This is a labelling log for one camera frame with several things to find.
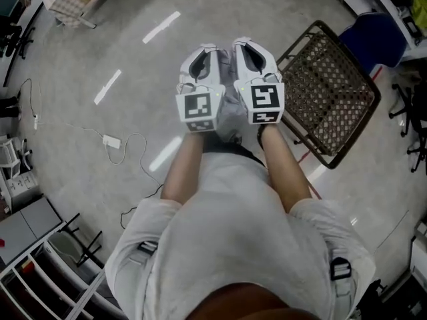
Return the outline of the white cubby shelf unit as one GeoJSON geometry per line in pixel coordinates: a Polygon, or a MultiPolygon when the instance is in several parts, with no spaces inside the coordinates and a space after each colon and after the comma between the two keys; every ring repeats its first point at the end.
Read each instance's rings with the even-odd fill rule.
{"type": "Polygon", "coordinates": [[[104,270],[50,246],[63,221],[42,198],[0,222],[0,320],[124,320],[104,270]]]}

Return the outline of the grey chair black legs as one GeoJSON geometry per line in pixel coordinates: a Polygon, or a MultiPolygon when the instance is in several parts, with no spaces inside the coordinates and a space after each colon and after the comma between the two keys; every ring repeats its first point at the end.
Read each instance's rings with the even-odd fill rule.
{"type": "Polygon", "coordinates": [[[49,237],[48,242],[58,253],[70,258],[70,260],[75,263],[76,267],[81,267],[86,262],[92,261],[96,266],[102,269],[104,268],[104,264],[95,254],[102,248],[100,239],[103,235],[103,231],[99,231],[89,244],[85,244],[76,235],[80,228],[70,228],[71,224],[79,216],[80,213],[77,213],[68,220],[64,226],[49,237]]]}

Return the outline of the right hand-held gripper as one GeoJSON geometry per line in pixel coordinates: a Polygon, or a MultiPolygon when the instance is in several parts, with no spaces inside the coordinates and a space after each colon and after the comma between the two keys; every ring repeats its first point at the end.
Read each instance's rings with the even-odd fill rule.
{"type": "Polygon", "coordinates": [[[232,45],[237,79],[234,87],[251,125],[276,124],[285,109],[285,86],[274,56],[249,37],[232,45]],[[265,77],[252,78],[256,72],[265,77]]]}

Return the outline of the person's white t-shirt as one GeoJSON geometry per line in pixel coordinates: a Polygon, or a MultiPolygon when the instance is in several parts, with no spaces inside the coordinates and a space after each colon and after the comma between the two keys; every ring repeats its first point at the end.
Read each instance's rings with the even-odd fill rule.
{"type": "Polygon", "coordinates": [[[143,199],[105,265],[107,283],[129,320],[184,320],[209,294],[251,283],[321,320],[346,320],[375,274],[373,256],[335,204],[304,199],[286,213],[268,172],[229,153],[202,157],[196,194],[184,205],[143,199]],[[145,264],[129,260],[158,242],[145,264]],[[352,266],[349,308],[336,306],[330,253],[352,266]]]}

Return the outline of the yellow-green cloth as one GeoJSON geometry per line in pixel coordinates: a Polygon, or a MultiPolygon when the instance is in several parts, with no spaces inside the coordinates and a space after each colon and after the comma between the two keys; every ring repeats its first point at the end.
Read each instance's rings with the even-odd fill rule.
{"type": "Polygon", "coordinates": [[[415,24],[427,30],[427,0],[413,0],[411,14],[415,24]]]}

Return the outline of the person's left forearm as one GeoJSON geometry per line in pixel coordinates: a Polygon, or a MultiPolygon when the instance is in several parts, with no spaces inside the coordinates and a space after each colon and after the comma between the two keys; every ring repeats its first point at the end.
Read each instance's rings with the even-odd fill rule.
{"type": "Polygon", "coordinates": [[[197,192],[203,143],[200,133],[184,136],[164,181],[162,199],[184,205],[197,192]]]}

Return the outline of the blue chair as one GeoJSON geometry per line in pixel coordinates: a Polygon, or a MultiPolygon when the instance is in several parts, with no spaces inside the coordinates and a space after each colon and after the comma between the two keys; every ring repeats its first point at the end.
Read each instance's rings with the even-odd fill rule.
{"type": "Polygon", "coordinates": [[[367,74],[377,65],[396,67],[407,41],[393,17],[385,13],[363,13],[347,27],[340,41],[351,51],[367,74]]]}

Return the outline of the person's right forearm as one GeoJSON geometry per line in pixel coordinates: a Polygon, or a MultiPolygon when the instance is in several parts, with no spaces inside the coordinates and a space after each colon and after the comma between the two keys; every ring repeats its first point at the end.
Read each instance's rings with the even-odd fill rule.
{"type": "Polygon", "coordinates": [[[273,189],[289,213],[301,200],[311,199],[306,176],[276,124],[268,124],[260,135],[273,189]]]}

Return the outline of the white frame rack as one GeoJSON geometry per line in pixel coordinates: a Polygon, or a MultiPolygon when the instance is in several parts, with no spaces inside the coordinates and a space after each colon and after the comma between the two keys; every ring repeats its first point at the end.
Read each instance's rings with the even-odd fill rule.
{"type": "Polygon", "coordinates": [[[12,137],[0,140],[0,168],[8,179],[15,179],[21,173],[33,169],[30,156],[33,151],[28,148],[27,139],[12,137]]]}

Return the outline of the black office chair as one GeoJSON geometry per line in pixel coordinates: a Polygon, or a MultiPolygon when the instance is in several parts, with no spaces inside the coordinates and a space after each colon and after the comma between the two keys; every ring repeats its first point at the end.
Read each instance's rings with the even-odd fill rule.
{"type": "Polygon", "coordinates": [[[25,48],[32,43],[30,39],[34,27],[24,32],[20,25],[0,25],[0,58],[11,57],[15,52],[25,59],[25,48]]]}
{"type": "Polygon", "coordinates": [[[411,107],[411,124],[418,136],[419,146],[408,149],[407,154],[417,153],[418,158],[415,166],[411,168],[414,173],[421,161],[425,161],[427,174],[427,83],[419,83],[414,86],[411,107]]]}
{"type": "Polygon", "coordinates": [[[392,84],[392,89],[397,91],[400,99],[403,102],[403,108],[401,108],[401,110],[394,112],[394,113],[389,113],[388,116],[390,119],[393,119],[397,116],[406,115],[405,118],[405,128],[403,131],[400,132],[401,137],[405,137],[407,136],[408,132],[409,132],[409,127],[410,127],[410,122],[411,122],[411,118],[412,118],[412,98],[413,98],[413,92],[412,89],[410,87],[406,87],[405,90],[402,90],[401,86],[397,83],[393,83],[392,84]]]}

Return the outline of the white printed boxes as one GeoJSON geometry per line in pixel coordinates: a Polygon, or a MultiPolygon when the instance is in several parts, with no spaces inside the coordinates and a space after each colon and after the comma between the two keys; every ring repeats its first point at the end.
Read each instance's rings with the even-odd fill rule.
{"type": "Polygon", "coordinates": [[[39,194],[39,184],[32,171],[22,173],[6,181],[12,200],[33,197],[39,194]]]}

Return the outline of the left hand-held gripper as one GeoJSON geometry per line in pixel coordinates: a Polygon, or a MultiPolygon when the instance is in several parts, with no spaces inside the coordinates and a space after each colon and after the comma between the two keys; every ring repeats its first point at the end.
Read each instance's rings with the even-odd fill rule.
{"type": "Polygon", "coordinates": [[[180,67],[176,103],[179,120],[191,133],[215,131],[224,104],[220,48],[201,44],[180,67]]]}

